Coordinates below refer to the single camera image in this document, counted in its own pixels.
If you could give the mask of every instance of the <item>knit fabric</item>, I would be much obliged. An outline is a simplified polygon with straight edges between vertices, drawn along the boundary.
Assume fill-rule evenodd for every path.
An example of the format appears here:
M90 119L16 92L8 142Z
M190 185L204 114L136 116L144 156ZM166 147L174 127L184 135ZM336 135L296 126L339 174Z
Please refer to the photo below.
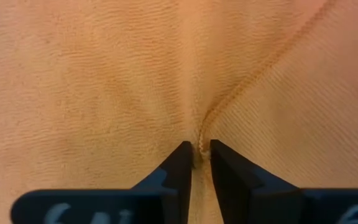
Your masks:
M358 1L0 0L0 223L34 189L129 188L210 139L299 187L358 187Z

